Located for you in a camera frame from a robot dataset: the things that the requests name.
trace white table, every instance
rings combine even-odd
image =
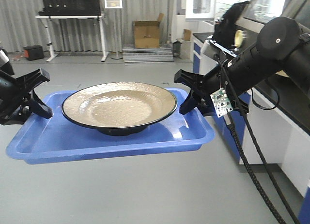
[[[69,19],[69,18],[76,18],[76,19],[90,19],[90,18],[97,18],[99,20],[99,28],[100,28],[100,37],[101,37],[101,44],[102,44],[102,59],[101,62],[104,62],[108,56],[106,52],[106,45],[105,45],[105,36],[104,36],[104,26],[103,26],[103,14],[101,15],[90,15],[90,16],[41,16],[37,15],[36,18],[39,18],[42,23],[44,24],[45,30],[46,30],[46,36],[48,40],[48,46],[49,46],[49,53],[50,53],[50,58],[46,60],[46,62],[51,62],[59,53],[54,52],[52,40],[50,37],[50,32],[48,29],[48,20],[53,20],[53,19]]]

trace curtain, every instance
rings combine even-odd
[[[122,9],[105,9],[106,50],[122,49],[133,44],[133,21],[157,20],[159,13],[165,17],[160,24],[160,42],[166,42],[171,33],[173,0],[123,0]],[[35,18],[43,9],[42,0],[0,0],[0,41],[9,52],[23,51],[24,46],[42,45],[48,50],[42,22]],[[114,14],[116,15],[117,44],[114,40]],[[49,30],[56,51],[102,51],[99,23],[96,19],[67,19],[49,21]]]

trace blue tray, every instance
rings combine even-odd
[[[167,88],[177,98],[176,111],[165,120],[128,136],[110,136],[75,125],[61,111],[63,101],[75,91],[59,91],[44,102],[54,115],[44,119],[32,114],[6,149],[8,156],[28,164],[45,164],[131,155],[198,150],[215,133],[198,109],[179,114],[184,90]]]

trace cable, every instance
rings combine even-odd
[[[233,94],[233,96],[234,96],[234,98],[235,98],[235,100],[236,100],[236,102],[237,102],[237,104],[238,104],[238,106],[239,106],[241,116],[243,117],[243,119],[244,119],[244,121],[245,121],[245,123],[246,123],[246,126],[247,126],[247,128],[248,128],[249,134],[250,134],[250,136],[251,136],[251,138],[252,138],[252,141],[253,141],[253,143],[254,143],[254,146],[255,146],[255,148],[256,148],[256,150],[257,150],[259,156],[260,156],[260,159],[262,160],[263,166],[264,166],[264,168],[265,168],[265,170],[266,170],[268,176],[270,177],[272,184],[274,185],[274,187],[275,187],[275,189],[276,189],[276,191],[277,191],[277,193],[278,193],[278,195],[279,195],[279,197],[280,197],[282,203],[284,204],[286,210],[288,211],[288,213],[289,213],[289,215],[291,216],[291,218],[292,218],[292,220],[294,221],[294,223],[295,223],[295,224],[300,224],[299,220],[297,219],[297,217],[295,216],[294,212],[292,211],[290,205],[288,204],[287,200],[285,199],[285,197],[284,197],[284,195],[283,195],[283,193],[282,193],[282,191],[281,191],[281,189],[280,189],[278,183],[276,182],[274,176],[272,175],[272,173],[271,173],[271,171],[270,171],[270,169],[269,169],[269,167],[268,167],[268,165],[267,165],[267,161],[266,161],[266,159],[265,159],[265,157],[264,157],[264,155],[263,155],[263,153],[262,153],[262,151],[261,151],[261,149],[260,149],[260,147],[259,147],[259,145],[258,145],[258,143],[257,143],[257,140],[256,140],[256,138],[255,138],[255,136],[254,136],[253,130],[252,130],[252,128],[251,128],[251,126],[250,126],[250,123],[249,123],[249,121],[248,121],[248,119],[247,119],[247,117],[246,117],[246,114],[245,114],[245,112],[244,112],[244,110],[243,110],[243,108],[242,108],[242,105],[241,105],[241,103],[240,103],[240,101],[239,101],[239,99],[238,99],[238,96],[237,96],[237,94],[236,94],[236,92],[235,92],[235,90],[234,90],[234,87],[233,87],[231,81],[230,81],[229,78],[228,78],[228,75],[227,75],[227,73],[226,73],[225,67],[223,66],[223,64],[222,64],[219,60],[218,60],[218,63],[220,64],[220,66],[221,66],[221,68],[222,68],[222,71],[223,71],[223,73],[225,74],[225,77],[226,77],[226,80],[227,80],[227,82],[228,82],[228,85],[229,85],[230,89],[232,90],[232,94]]]
[[[224,115],[224,120],[226,123],[226,126],[228,128],[228,130],[230,131],[234,142],[237,146],[238,152],[240,154],[240,158],[242,159],[242,162],[244,163],[244,166],[249,174],[249,176],[251,177],[257,191],[260,193],[261,197],[263,198],[264,202],[266,203],[266,205],[268,206],[269,210],[271,211],[271,213],[274,215],[274,217],[276,218],[276,220],[278,221],[278,223],[280,224],[286,224],[286,222],[283,220],[283,218],[281,217],[281,215],[279,214],[279,212],[277,211],[277,209],[274,207],[274,205],[272,204],[272,202],[270,201],[268,195],[266,194],[266,192],[264,191],[264,189],[262,188],[261,184],[259,183],[259,181],[257,180],[250,164],[248,163],[248,160],[242,150],[242,146],[238,137],[238,134],[235,130],[235,125],[233,122],[233,119],[231,117],[231,115],[228,113],[226,115]]]
[[[272,84],[270,84],[268,78],[265,80],[265,83],[266,83],[274,92],[276,92],[276,94],[277,94],[277,98],[278,98],[278,99],[277,99],[277,102],[276,102],[275,106],[272,107],[272,108],[267,108],[267,107],[264,107],[264,106],[261,106],[260,104],[258,104],[258,103],[254,100],[254,92],[253,92],[253,89],[251,89],[251,93],[252,93],[252,95],[251,95],[251,97],[252,97],[252,102],[253,102],[253,104],[254,104],[256,107],[258,107],[259,109],[263,109],[263,110],[272,110],[272,109],[275,109],[275,108],[278,107],[278,105],[279,105],[279,103],[280,103],[280,94],[279,94],[278,90],[277,90]]]

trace black case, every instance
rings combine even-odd
[[[101,15],[99,0],[43,0],[44,16],[89,16]]]
[[[24,56],[27,60],[43,59],[43,48],[40,45],[26,46],[24,47]]]

